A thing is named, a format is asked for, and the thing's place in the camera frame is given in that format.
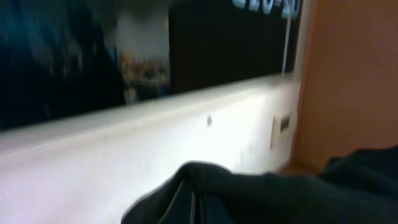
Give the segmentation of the black Nike t-shirt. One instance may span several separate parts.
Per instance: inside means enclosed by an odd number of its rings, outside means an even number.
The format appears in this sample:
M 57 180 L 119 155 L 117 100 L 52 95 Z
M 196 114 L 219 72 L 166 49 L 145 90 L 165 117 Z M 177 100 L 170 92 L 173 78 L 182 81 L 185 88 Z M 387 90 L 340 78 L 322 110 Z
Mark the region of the black Nike t-shirt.
M 318 175 L 234 174 L 191 162 L 122 218 L 132 223 L 396 223 L 397 148 L 331 158 Z

